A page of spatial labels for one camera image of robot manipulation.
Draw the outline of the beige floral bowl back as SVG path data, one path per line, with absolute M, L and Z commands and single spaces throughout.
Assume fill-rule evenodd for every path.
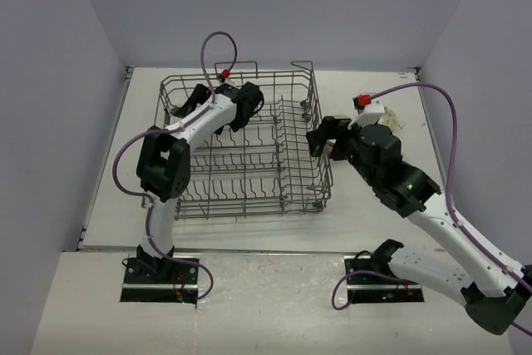
M 325 145 L 325 153 L 326 156 L 331 159 L 332 158 L 332 152 L 334 148 L 335 142 L 334 141 L 327 141 Z

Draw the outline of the white green floral bowl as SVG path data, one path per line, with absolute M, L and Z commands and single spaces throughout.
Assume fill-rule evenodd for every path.
M 381 125 L 387 126 L 391 129 L 391 131 L 395 131 L 400 127 L 400 121 L 398 119 L 397 114 L 394 110 L 391 108 L 385 106 L 384 107 L 384 115 L 380 118 L 379 123 Z

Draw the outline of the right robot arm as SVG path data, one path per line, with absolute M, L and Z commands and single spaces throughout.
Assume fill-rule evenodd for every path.
M 334 159 L 347 160 L 384 206 L 429 234 L 458 263 L 443 264 L 389 239 L 372 255 L 377 281 L 429 287 L 494 335 L 514 325 L 531 297 L 531 267 L 506 255 L 454 210 L 430 176 L 402 159 L 401 141 L 387 126 L 327 116 L 306 138 L 314 157 L 332 140 Z

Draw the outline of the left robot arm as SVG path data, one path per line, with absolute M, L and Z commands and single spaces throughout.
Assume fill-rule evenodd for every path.
M 234 132 L 244 128 L 263 105 L 264 94 L 251 82 L 240 88 L 225 82 L 214 92 L 198 84 L 173 111 L 178 121 L 164 131 L 153 126 L 155 134 L 143 140 L 136 174 L 151 198 L 145 201 L 145 237 L 136 257 L 152 281 L 162 283 L 172 275 L 172 228 L 164 213 L 166 202 L 180 197 L 190 182 L 192 154 L 225 126 Z

